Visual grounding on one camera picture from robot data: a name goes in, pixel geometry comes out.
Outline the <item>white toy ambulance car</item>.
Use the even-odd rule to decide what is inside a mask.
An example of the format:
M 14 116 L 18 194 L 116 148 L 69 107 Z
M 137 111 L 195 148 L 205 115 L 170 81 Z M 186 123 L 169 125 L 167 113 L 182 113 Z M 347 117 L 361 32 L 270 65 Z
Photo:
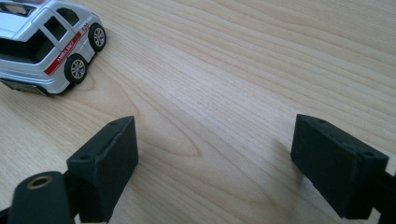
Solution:
M 87 76 L 106 45 L 91 10 L 66 0 L 0 0 L 0 82 L 17 91 L 63 92 Z

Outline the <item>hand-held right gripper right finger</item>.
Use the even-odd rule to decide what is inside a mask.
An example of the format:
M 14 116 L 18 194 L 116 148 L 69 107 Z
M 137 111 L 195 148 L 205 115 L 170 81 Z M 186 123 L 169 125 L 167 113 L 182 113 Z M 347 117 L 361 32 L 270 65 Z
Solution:
M 389 157 L 324 119 L 296 117 L 291 160 L 339 217 L 389 218 Z

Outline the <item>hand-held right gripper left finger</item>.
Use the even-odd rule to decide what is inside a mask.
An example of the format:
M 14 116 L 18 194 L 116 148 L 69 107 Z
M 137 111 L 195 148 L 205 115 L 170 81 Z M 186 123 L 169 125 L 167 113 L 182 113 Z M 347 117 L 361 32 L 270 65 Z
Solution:
M 138 164 L 134 117 L 109 122 L 66 163 L 72 213 L 83 223 L 108 222 Z

